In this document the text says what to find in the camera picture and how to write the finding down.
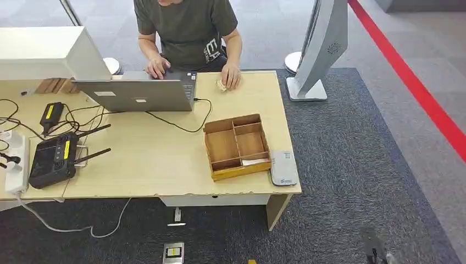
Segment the man's left hand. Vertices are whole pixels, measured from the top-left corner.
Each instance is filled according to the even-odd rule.
[[[226,62],[221,70],[221,83],[228,90],[233,90],[238,87],[241,80],[241,72],[238,64]]]

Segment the laptop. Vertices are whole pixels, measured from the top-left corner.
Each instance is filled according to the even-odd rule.
[[[129,71],[121,80],[73,80],[76,87],[106,110],[117,112],[192,111],[196,73],[167,72],[154,80],[144,71]]]

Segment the gray floor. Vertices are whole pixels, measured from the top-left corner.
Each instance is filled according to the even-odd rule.
[[[103,56],[141,69],[131,0],[72,0]],[[466,130],[466,13],[385,14],[360,0],[377,25],[458,126]],[[1,0],[0,26],[70,25],[58,0]],[[242,67],[281,68],[299,50],[310,13],[305,0],[231,0],[244,38]],[[466,164],[458,157],[351,10],[349,48],[335,64],[361,74],[395,142],[466,263]]]

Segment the gray carpet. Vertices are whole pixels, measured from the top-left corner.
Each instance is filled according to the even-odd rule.
[[[332,69],[326,102],[282,96],[303,194],[273,232],[263,206],[185,208],[169,228],[158,199],[134,199],[107,239],[47,230],[23,208],[0,213],[2,263],[161,263],[163,243],[184,241],[185,263],[365,263],[359,229],[373,226],[400,263],[460,263],[355,69]],[[124,199],[35,203],[49,223],[106,233]]]

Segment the man's arm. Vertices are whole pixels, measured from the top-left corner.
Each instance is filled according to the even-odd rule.
[[[149,64],[146,66],[145,71],[154,78],[162,80],[165,68],[170,68],[171,65],[168,60],[160,55],[159,49],[156,46],[156,34],[139,34],[137,43],[144,56],[149,60]]]
[[[235,89],[241,80],[240,57],[243,49],[243,40],[238,29],[223,37],[226,43],[228,59],[221,71],[222,83],[228,89]]]
[[[243,49],[243,39],[241,38],[238,29],[227,36],[223,37],[226,43],[226,55],[228,56],[227,63],[240,65],[241,51]]]

